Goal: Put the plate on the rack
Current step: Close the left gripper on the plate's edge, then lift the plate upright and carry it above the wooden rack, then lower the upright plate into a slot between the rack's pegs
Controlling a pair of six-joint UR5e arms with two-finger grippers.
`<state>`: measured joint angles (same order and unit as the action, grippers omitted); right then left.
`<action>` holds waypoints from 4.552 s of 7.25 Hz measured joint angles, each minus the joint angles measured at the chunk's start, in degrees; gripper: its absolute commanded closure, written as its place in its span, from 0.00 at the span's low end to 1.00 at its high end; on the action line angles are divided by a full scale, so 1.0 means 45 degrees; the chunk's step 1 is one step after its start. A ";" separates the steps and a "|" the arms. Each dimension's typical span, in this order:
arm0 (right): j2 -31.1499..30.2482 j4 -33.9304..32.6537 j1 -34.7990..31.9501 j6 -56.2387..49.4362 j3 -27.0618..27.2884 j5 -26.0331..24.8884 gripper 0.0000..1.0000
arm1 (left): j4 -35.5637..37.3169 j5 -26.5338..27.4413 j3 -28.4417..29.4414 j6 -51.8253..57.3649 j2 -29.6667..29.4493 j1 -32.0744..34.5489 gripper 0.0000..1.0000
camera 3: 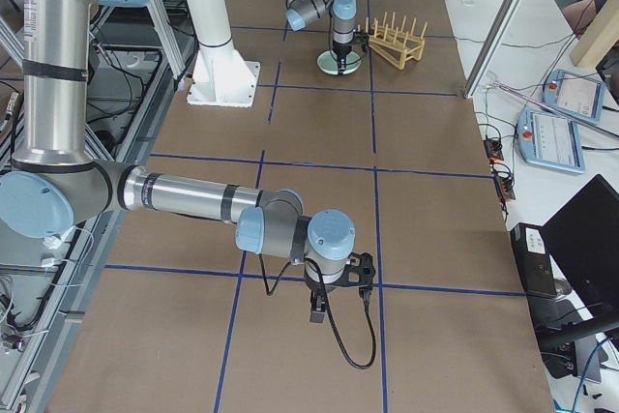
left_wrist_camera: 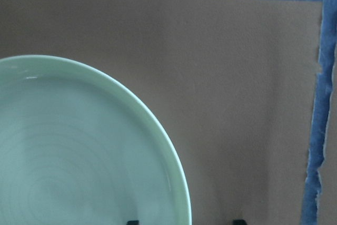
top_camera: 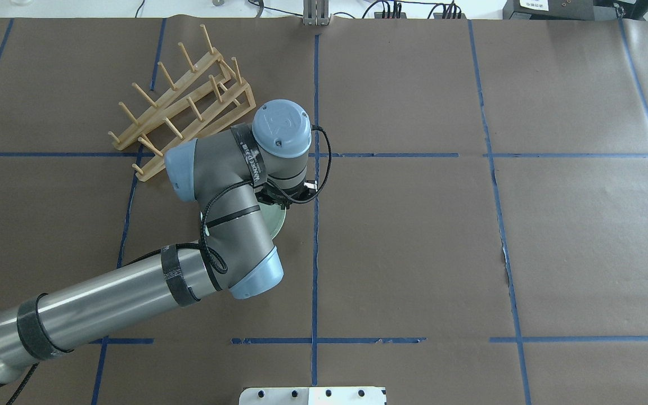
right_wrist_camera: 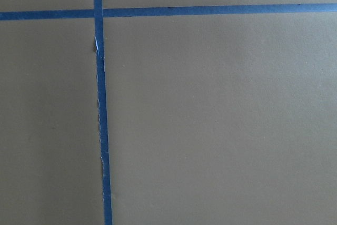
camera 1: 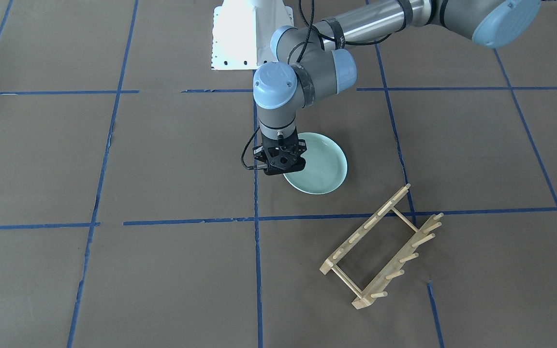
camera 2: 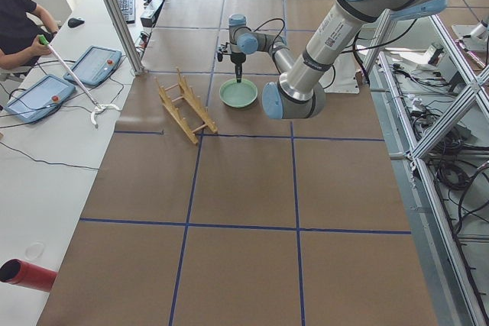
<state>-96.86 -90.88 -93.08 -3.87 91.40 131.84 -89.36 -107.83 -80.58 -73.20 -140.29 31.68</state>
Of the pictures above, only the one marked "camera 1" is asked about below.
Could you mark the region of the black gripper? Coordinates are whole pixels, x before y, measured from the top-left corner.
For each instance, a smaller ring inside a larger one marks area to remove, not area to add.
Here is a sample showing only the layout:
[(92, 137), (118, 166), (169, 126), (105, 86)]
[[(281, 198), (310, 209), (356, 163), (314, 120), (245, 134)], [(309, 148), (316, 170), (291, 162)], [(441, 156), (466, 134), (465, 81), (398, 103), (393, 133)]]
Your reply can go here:
[(253, 149), (254, 160), (258, 161), (255, 170), (263, 170), (265, 175), (279, 175), (305, 169), (307, 161), (302, 155), (307, 151), (307, 143), (299, 139), (298, 134), (278, 140), (262, 134), (261, 139), (261, 145)]

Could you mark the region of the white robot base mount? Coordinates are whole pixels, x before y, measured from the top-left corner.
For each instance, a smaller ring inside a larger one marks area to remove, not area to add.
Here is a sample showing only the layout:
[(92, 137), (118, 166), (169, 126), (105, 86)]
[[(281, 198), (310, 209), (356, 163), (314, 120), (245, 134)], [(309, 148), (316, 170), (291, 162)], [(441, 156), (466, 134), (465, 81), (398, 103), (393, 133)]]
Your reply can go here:
[(217, 71), (276, 62), (271, 37), (279, 27), (294, 24), (293, 10), (282, 0), (224, 0), (213, 20), (211, 68)]

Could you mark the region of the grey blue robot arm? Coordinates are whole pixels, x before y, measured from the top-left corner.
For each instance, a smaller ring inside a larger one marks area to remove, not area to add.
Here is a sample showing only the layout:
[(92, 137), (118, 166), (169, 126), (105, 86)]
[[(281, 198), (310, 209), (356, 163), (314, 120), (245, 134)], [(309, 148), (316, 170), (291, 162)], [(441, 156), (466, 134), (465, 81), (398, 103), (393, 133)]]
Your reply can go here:
[(539, 0), (379, 0), (305, 28), (279, 27), (270, 38), (276, 58), (254, 73), (261, 143), (252, 150), (265, 175), (305, 169), (307, 144), (296, 113), (351, 88), (357, 67), (351, 47), (379, 44), (409, 27), (433, 24), (497, 49), (519, 37), (540, 9)]

